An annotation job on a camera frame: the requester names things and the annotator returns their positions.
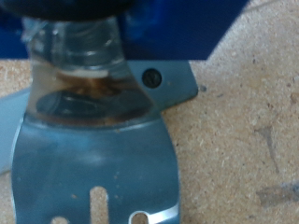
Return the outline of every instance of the wooden surface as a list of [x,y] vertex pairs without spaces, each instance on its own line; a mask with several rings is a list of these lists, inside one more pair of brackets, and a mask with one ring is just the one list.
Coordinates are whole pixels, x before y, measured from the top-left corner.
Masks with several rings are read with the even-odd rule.
[[[206,91],[163,112],[183,224],[299,223],[298,10],[297,0],[251,2],[209,60],[191,62]],[[1,96],[28,86],[29,63],[0,62],[0,80]],[[14,223],[9,174],[0,223]]]

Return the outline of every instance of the screw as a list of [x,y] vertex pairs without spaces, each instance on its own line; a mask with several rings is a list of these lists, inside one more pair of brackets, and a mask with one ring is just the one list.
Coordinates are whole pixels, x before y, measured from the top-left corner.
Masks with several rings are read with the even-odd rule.
[[161,85],[162,76],[158,70],[154,68],[149,68],[143,73],[142,81],[146,87],[155,89]]

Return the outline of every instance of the blue plastic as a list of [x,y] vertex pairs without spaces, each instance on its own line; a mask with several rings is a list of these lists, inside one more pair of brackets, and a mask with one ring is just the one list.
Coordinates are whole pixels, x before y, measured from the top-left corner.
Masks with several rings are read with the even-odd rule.
[[[139,0],[119,22],[127,59],[206,60],[248,0]],[[0,28],[0,58],[26,58]]]

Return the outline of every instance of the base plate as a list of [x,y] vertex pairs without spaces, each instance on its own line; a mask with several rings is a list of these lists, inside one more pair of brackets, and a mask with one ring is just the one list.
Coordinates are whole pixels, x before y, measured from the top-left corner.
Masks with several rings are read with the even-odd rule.
[[[188,61],[129,61],[130,68],[144,91],[160,110],[178,105],[197,95],[198,87]],[[157,88],[148,88],[143,81],[145,71],[161,74]],[[10,169],[11,146],[24,113],[30,88],[0,99],[0,174]]]

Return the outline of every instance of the hole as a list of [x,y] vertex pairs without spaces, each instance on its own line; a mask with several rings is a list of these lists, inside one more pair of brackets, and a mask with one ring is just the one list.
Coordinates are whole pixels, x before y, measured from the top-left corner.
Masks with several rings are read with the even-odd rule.
[[68,221],[64,217],[55,217],[50,224],[68,224]]
[[142,81],[146,87],[155,89],[161,85],[162,76],[158,70],[150,68],[143,73]]
[[91,189],[90,197],[92,224],[109,224],[106,190],[95,187]]
[[131,224],[149,224],[148,216],[144,213],[137,213],[131,218]]

